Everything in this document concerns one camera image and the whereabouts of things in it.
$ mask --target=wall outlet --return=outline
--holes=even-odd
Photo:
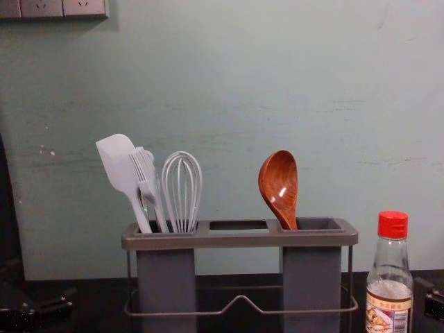
[[[19,0],[0,0],[0,19],[21,17]]]
[[[21,0],[22,17],[61,17],[62,0]]]
[[[63,0],[64,16],[106,16],[105,0]]]

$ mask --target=spoon bowl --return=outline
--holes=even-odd
[[[298,168],[293,155],[288,151],[270,155],[261,167],[258,183],[262,198],[281,226],[297,230]]]

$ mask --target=utensil holder compartment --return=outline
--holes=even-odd
[[[300,229],[289,231],[275,219],[200,221],[193,234],[141,234],[137,224],[130,225],[122,247],[127,250],[128,286],[130,252],[136,252],[140,312],[133,312],[134,291],[128,288],[126,314],[141,319],[142,333],[197,333],[197,316],[223,315],[242,300],[261,315],[280,316],[283,333],[339,333],[340,313],[345,312],[351,332],[351,312],[357,309],[352,297],[352,247],[358,233],[343,219],[297,222]],[[343,246],[348,247],[348,307],[341,309]],[[237,295],[223,309],[197,311],[194,249],[245,247],[280,248],[281,307],[262,309],[247,296]]]

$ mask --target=whisk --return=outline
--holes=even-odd
[[[165,161],[162,189],[174,232],[193,232],[202,193],[202,170],[197,159],[176,151]]]

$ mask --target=wall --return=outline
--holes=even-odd
[[[26,277],[125,274],[135,219],[95,141],[127,134],[157,167],[187,150],[204,170],[200,219],[272,217],[265,158],[296,156],[300,216],[360,232],[410,215],[411,267],[444,268],[444,3],[111,0],[111,18],[0,25],[0,129]],[[198,273],[273,272],[276,249],[200,253]]]

